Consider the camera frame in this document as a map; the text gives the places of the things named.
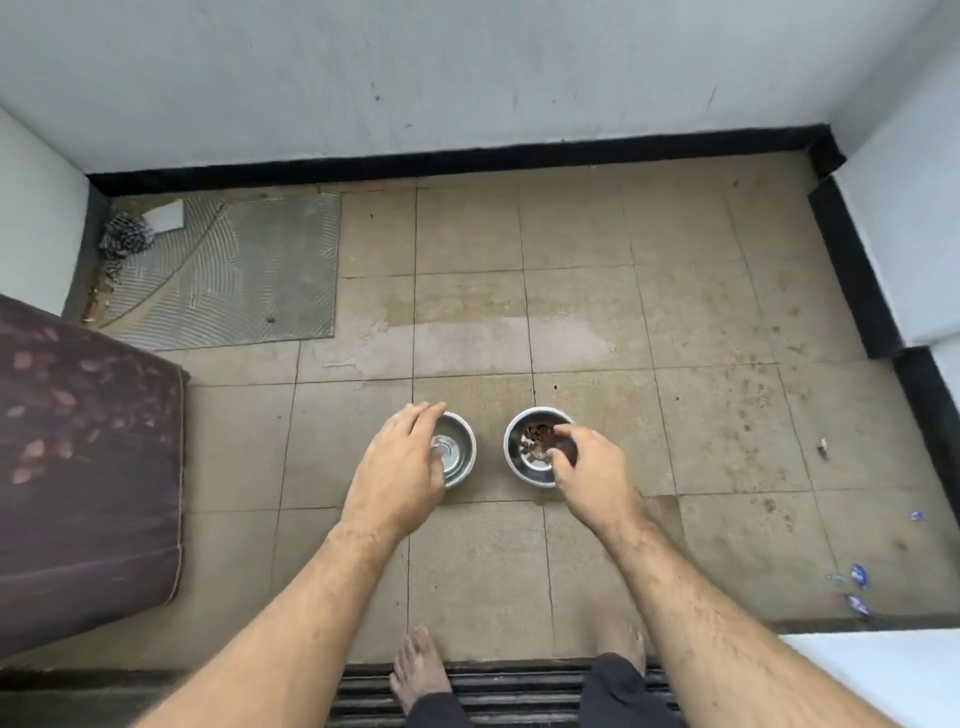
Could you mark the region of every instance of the patterned fabric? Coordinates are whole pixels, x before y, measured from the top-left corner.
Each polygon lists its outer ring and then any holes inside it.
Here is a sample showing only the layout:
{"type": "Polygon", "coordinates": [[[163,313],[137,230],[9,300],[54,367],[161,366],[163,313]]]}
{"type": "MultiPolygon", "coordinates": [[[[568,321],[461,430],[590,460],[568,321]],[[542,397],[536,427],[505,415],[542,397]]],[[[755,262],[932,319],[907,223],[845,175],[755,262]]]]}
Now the patterned fabric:
{"type": "Polygon", "coordinates": [[[0,296],[0,656],[173,596],[183,383],[0,296]]]}

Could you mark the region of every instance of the floor tile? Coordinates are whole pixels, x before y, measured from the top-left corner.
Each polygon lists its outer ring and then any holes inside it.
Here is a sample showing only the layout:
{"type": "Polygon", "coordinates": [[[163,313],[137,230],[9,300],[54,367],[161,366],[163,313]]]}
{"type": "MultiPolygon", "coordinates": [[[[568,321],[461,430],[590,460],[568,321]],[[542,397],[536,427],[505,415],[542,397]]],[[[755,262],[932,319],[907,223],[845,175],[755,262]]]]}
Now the floor tile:
{"type": "Polygon", "coordinates": [[[674,494],[653,372],[534,375],[534,389],[537,404],[562,409],[579,425],[603,433],[623,448],[641,493],[674,494]]]}
{"type": "Polygon", "coordinates": [[[742,262],[638,265],[655,367],[773,360],[742,262]]]}
{"type": "Polygon", "coordinates": [[[633,262],[613,175],[547,170],[522,181],[520,230],[527,270],[633,262]]]}
{"type": "MultiPolygon", "coordinates": [[[[300,573],[339,517],[340,511],[335,508],[280,511],[274,554],[275,593],[300,573]]],[[[389,663],[402,644],[407,631],[408,550],[409,542],[404,539],[387,562],[353,640],[349,662],[389,663]]]]}
{"type": "Polygon", "coordinates": [[[418,624],[430,628],[447,660],[550,654],[542,508],[438,508],[410,537],[410,625],[418,624]]]}
{"type": "Polygon", "coordinates": [[[712,159],[631,166],[621,178],[635,263],[687,263],[743,257],[712,159]]]}
{"type": "Polygon", "coordinates": [[[410,395],[410,379],[298,384],[281,507],[342,506],[373,435],[410,395]]]}
{"type": "Polygon", "coordinates": [[[191,349],[182,366],[191,384],[287,384],[297,380],[299,341],[191,349]]]}
{"type": "Polygon", "coordinates": [[[817,493],[840,573],[863,566],[862,597],[884,615],[960,612],[960,528],[942,492],[817,493]],[[920,511],[923,521],[911,521],[920,511]]]}
{"type": "Polygon", "coordinates": [[[750,275],[778,362],[867,357],[826,251],[753,261],[750,275]]]}
{"type": "Polygon", "coordinates": [[[507,467],[503,435],[518,412],[534,404],[530,375],[449,376],[414,380],[414,401],[445,401],[477,439],[473,472],[447,491],[444,502],[531,500],[536,489],[507,467]]]}
{"type": "Polygon", "coordinates": [[[823,250],[806,199],[816,186],[806,153],[731,158],[728,180],[733,225],[749,260],[823,250]]]}
{"type": "Polygon", "coordinates": [[[356,182],[328,182],[321,184],[322,192],[377,192],[390,189],[411,189],[417,186],[414,177],[398,177],[394,180],[358,180],[356,182]]]}
{"type": "Polygon", "coordinates": [[[417,276],[414,376],[530,371],[523,273],[417,276]]]}
{"type": "Polygon", "coordinates": [[[681,496],[690,555],[761,619],[845,616],[812,493],[681,496]]]}
{"type": "MultiPolygon", "coordinates": [[[[651,497],[644,501],[653,517],[662,521],[670,540],[684,550],[677,497],[651,497]]],[[[603,545],[573,517],[565,503],[545,503],[543,509],[550,562],[550,602],[553,605],[553,656],[594,656],[588,627],[593,599],[612,600],[624,615],[637,619],[647,654],[655,654],[653,641],[627,585],[603,545]]]]}
{"type": "Polygon", "coordinates": [[[195,669],[270,600],[276,511],[189,513],[172,602],[16,658],[33,667],[195,669]]]}
{"type": "Polygon", "coordinates": [[[413,276],[340,279],[333,338],[300,343],[299,381],[404,379],[413,369],[413,276]]]}
{"type": "Polygon", "coordinates": [[[416,220],[416,189],[345,194],[341,200],[337,275],[412,275],[416,220]]]}
{"type": "Polygon", "coordinates": [[[527,271],[535,372],[651,366],[631,266],[527,271]]]}
{"type": "Polygon", "coordinates": [[[938,483],[888,362],[780,367],[813,487],[924,488],[938,483]],[[828,460],[818,452],[827,440],[828,460]]]}
{"type": "Polygon", "coordinates": [[[810,489],[777,368],[657,371],[677,493],[810,489]]]}
{"type": "Polygon", "coordinates": [[[516,185],[423,189],[417,198],[417,272],[523,267],[516,185]]]}
{"type": "Polygon", "coordinates": [[[187,509],[277,508],[293,384],[187,391],[187,509]]]}
{"type": "Polygon", "coordinates": [[[178,349],[172,352],[151,352],[159,356],[161,359],[166,359],[167,361],[173,362],[178,366],[183,366],[183,359],[186,358],[186,349],[178,349]]]}

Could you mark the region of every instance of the metal bowl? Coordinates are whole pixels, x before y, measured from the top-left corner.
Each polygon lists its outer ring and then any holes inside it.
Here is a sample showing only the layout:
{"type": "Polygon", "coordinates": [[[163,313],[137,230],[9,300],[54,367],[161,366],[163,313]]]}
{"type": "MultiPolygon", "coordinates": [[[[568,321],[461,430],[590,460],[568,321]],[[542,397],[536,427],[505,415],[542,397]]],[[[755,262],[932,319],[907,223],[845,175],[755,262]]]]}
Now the metal bowl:
{"type": "MultiPolygon", "coordinates": [[[[553,466],[549,458],[538,458],[527,446],[529,442],[526,432],[529,427],[535,425],[573,425],[571,420],[564,412],[553,407],[531,407],[525,409],[510,424],[507,425],[507,431],[503,435],[503,454],[507,458],[507,465],[510,466],[518,478],[525,480],[538,488],[555,488],[557,486],[553,477],[553,466]]],[[[571,463],[576,463],[576,451],[574,450],[571,463]]]]}
{"type": "Polygon", "coordinates": [[[444,412],[437,420],[430,445],[440,451],[447,488],[462,483],[476,464],[477,440],[473,430],[464,418],[453,412],[444,412]]]}

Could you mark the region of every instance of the foot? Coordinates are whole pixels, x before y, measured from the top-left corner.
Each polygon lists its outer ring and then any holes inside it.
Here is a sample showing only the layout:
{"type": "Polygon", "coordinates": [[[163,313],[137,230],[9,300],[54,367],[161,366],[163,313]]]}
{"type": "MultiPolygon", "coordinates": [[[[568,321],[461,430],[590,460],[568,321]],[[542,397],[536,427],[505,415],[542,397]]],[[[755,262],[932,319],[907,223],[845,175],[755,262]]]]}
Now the foot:
{"type": "Polygon", "coordinates": [[[424,695],[453,692],[446,677],[444,661],[426,627],[417,627],[404,638],[403,647],[394,659],[390,690],[394,692],[405,716],[410,714],[414,703],[424,695]]]}
{"type": "Polygon", "coordinates": [[[597,655],[612,652],[630,661],[641,675],[647,671],[639,620],[630,620],[612,598],[597,600],[590,610],[597,655]]]}

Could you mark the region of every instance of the black baseboard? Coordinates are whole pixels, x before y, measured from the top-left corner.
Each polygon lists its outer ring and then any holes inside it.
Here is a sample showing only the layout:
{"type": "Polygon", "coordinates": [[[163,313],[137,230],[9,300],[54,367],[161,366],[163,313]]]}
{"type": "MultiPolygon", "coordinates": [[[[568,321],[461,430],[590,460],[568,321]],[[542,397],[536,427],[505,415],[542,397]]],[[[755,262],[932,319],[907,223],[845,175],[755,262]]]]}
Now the black baseboard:
{"type": "Polygon", "coordinates": [[[97,269],[100,266],[98,245],[109,216],[110,200],[91,184],[90,192],[86,197],[84,234],[80,240],[80,251],[77,253],[77,267],[73,272],[70,290],[63,304],[63,313],[60,315],[64,321],[71,324],[83,322],[90,289],[93,287],[97,269]]]}
{"type": "Polygon", "coordinates": [[[826,124],[782,129],[734,129],[384,157],[297,159],[144,169],[94,174],[90,175],[90,180],[110,197],[274,184],[388,180],[507,169],[792,152],[807,149],[828,133],[826,124]]]}
{"type": "Polygon", "coordinates": [[[836,180],[827,177],[809,200],[867,355],[893,356],[903,339],[836,180]]]}
{"type": "Polygon", "coordinates": [[[894,371],[924,436],[953,516],[960,522],[960,413],[929,347],[907,349],[894,371]]]}
{"type": "Polygon", "coordinates": [[[813,171],[817,173],[818,180],[825,180],[847,161],[847,156],[840,151],[837,140],[833,138],[833,132],[830,130],[813,142],[807,153],[810,155],[810,163],[813,165],[813,171]]]}

